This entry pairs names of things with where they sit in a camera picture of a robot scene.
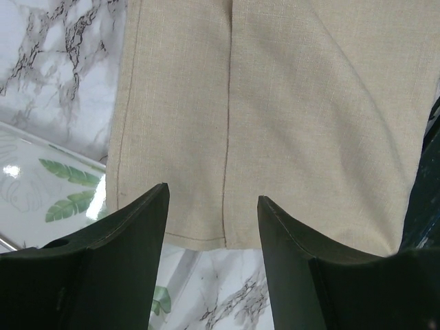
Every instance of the marble floor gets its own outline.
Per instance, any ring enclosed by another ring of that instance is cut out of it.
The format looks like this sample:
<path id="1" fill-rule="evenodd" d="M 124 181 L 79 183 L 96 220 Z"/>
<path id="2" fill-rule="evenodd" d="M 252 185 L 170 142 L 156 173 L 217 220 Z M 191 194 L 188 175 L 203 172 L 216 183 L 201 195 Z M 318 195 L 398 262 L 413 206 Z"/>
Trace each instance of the marble floor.
<path id="1" fill-rule="evenodd" d="M 105 163 L 126 1 L 0 8 L 0 121 Z M 273 329 L 261 251 L 200 253 L 172 310 L 161 329 Z"/>

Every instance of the beige trousers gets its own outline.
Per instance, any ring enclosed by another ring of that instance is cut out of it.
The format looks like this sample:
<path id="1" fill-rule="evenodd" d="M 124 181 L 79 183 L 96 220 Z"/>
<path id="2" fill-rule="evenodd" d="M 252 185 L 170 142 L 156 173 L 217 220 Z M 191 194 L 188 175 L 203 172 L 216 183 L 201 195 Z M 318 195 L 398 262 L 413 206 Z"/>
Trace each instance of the beige trousers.
<path id="1" fill-rule="evenodd" d="M 336 241 L 396 252 L 439 17 L 440 0 L 129 0 L 110 210 L 167 182 L 167 242 L 259 248 L 267 195 Z"/>

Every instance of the leaf design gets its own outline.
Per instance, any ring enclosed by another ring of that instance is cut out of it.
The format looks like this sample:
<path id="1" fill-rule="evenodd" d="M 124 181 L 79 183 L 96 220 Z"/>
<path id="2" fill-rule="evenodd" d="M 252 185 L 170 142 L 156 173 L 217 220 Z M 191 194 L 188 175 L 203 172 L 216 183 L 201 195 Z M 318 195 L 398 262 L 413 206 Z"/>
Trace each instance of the leaf design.
<path id="1" fill-rule="evenodd" d="M 66 156 L 76 160 L 77 162 L 83 163 L 84 165 L 87 165 L 87 166 L 91 167 L 95 171 L 98 171 L 98 172 L 101 172 L 101 173 L 105 173 L 105 169 L 97 167 L 97 166 L 94 166 L 94 165 L 91 165 L 91 164 L 85 162 L 84 160 L 80 159 L 79 157 L 76 157 L 76 156 L 72 155 L 71 153 L 68 153 L 67 151 L 64 151 L 62 149 L 59 149 L 58 147 L 54 146 L 53 144 L 48 144 L 48 146 L 50 146 L 51 148 L 53 148 L 53 149 L 55 149 L 55 150 L 57 150 L 57 151 L 59 151 L 61 153 L 64 153 Z"/>
<path id="2" fill-rule="evenodd" d="M 82 213 L 88 209 L 91 200 L 94 198 L 94 190 L 86 190 L 78 194 L 67 196 L 52 205 L 46 213 L 46 222 L 66 219 L 77 213 Z"/>
<path id="3" fill-rule="evenodd" d="M 39 161 L 50 173 L 55 174 L 61 179 L 67 179 L 67 181 L 73 184 L 95 188 L 99 183 L 99 177 L 88 172 L 83 172 L 52 160 L 39 159 Z"/>
<path id="4" fill-rule="evenodd" d="M 158 310 L 157 310 L 157 313 L 156 313 L 156 308 L 157 307 L 155 307 L 155 309 L 153 309 L 153 305 L 155 306 L 155 304 L 160 306 L 160 309 L 162 311 L 164 311 L 164 313 L 168 314 L 168 313 L 171 312 L 171 297 L 170 297 L 170 294 L 169 294 L 167 288 L 157 286 L 154 289 L 153 304 L 151 305 L 151 310 L 154 311 L 154 313 L 156 315 L 159 315 L 159 311 Z"/>
<path id="5" fill-rule="evenodd" d="M 151 311 L 154 311 L 154 314 L 159 316 L 160 313 L 160 305 L 159 302 L 156 300 L 153 300 L 153 303 L 151 304 Z"/>

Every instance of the stitching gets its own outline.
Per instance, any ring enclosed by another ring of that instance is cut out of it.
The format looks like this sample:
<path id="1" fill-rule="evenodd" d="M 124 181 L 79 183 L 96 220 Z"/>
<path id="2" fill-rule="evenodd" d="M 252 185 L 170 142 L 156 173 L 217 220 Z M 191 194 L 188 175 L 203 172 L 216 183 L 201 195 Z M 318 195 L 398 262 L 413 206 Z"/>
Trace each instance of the stitching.
<path id="1" fill-rule="evenodd" d="M 225 240 L 225 247 L 228 247 L 228 241 L 226 239 L 225 231 L 225 189 L 226 189 L 226 171 L 228 168 L 228 156 L 229 156 L 229 134 L 230 134 L 230 92 L 231 92 L 231 58 L 232 58 L 232 6 L 230 7 L 230 51 L 229 51 L 229 81 L 228 81 L 228 110 L 226 120 L 226 153 L 225 153 L 225 170 L 223 172 L 223 187 L 221 191 L 221 227 L 223 229 L 222 239 Z"/>
<path id="2" fill-rule="evenodd" d="M 134 71 L 134 67 L 135 67 L 135 55 L 137 54 L 137 48 L 138 48 L 138 35 L 139 35 L 139 22 L 140 22 L 140 13 L 141 10 L 140 8 L 142 7 L 142 0 L 140 1 L 140 6 L 139 6 L 139 10 L 138 10 L 138 15 L 137 15 L 137 22 L 136 22 L 136 38 L 135 38 L 135 49 L 133 51 L 133 58 L 132 58 L 132 63 L 131 63 L 131 73 L 130 73 L 130 85 L 129 85 L 129 96 L 126 100 L 126 107 L 125 107 L 125 113 L 124 113 L 124 124 L 122 125 L 122 132 L 121 132 L 121 138 L 120 138 L 120 143 L 119 143 L 119 159 L 118 159 L 118 165 L 116 168 L 116 209 L 119 210 L 119 185 L 120 185 L 120 167 L 121 167 L 121 161 L 122 161 L 122 144 L 124 141 L 124 132 L 125 132 L 125 128 L 127 125 L 127 116 L 128 116 L 128 112 L 129 112 L 129 103 L 130 103 L 130 97 L 131 97 L 131 87 L 133 85 L 133 71 Z M 126 18 L 126 22 L 129 21 L 129 16 L 127 15 Z"/>
<path id="3" fill-rule="evenodd" d="M 281 224 L 281 226 L 284 228 L 284 230 L 286 231 L 287 235 L 290 237 L 290 239 L 294 242 L 294 244 L 301 249 L 302 251 L 304 251 L 305 253 L 314 256 L 312 253 L 310 253 L 308 250 L 306 250 L 302 245 L 298 244 L 298 242 L 296 241 L 296 239 L 294 238 L 294 236 L 292 235 L 292 233 L 289 231 L 289 229 L 287 229 L 284 221 L 278 216 L 277 211 L 272 207 L 272 205 L 270 205 L 270 202 L 265 200 L 265 205 L 270 209 L 270 211 L 272 212 L 272 214 L 270 214 L 270 217 L 272 217 L 272 215 L 275 217 L 275 219 Z"/>
<path id="4" fill-rule="evenodd" d="M 114 230 L 112 230 L 110 233 L 108 233 L 105 237 L 102 237 L 99 241 L 96 241 L 95 243 L 93 243 L 93 245 L 91 245 L 91 246 L 95 246 L 95 245 L 97 245 L 97 244 L 99 244 L 99 243 L 101 243 L 102 241 L 104 241 L 104 240 L 106 240 L 108 237 L 110 237 L 111 235 L 113 235 L 115 232 L 117 232 L 123 225 L 125 225 L 125 223 L 128 221 L 128 220 L 130 220 L 131 219 L 131 217 L 135 214 L 135 213 L 137 213 L 138 211 L 139 211 L 139 209 L 142 207 L 142 206 L 144 206 L 147 202 L 150 202 L 150 201 L 152 201 L 153 199 L 155 199 L 156 197 L 157 197 L 157 192 L 159 191 L 159 190 L 161 190 L 162 189 L 162 187 L 160 186 L 160 187 L 158 187 L 158 188 L 156 188 L 156 189 L 154 189 L 152 192 L 151 192 L 151 194 L 146 198 L 146 199 L 144 199 L 143 201 L 141 201 L 129 214 L 127 214 L 124 218 L 123 218 L 123 220 L 122 220 L 122 222 L 120 223 L 120 225 L 118 226 L 118 227 L 116 227 Z"/>
<path id="5" fill-rule="evenodd" d="M 191 241 L 208 242 L 208 241 L 216 241 L 219 239 L 225 240 L 225 237 L 216 237 L 215 239 L 194 239 L 192 237 L 182 236 L 182 235 L 178 235 L 178 234 L 171 234 L 170 232 L 165 232 L 165 234 L 170 235 L 170 236 L 174 236 L 174 237 L 179 237 L 182 239 L 190 239 Z"/>

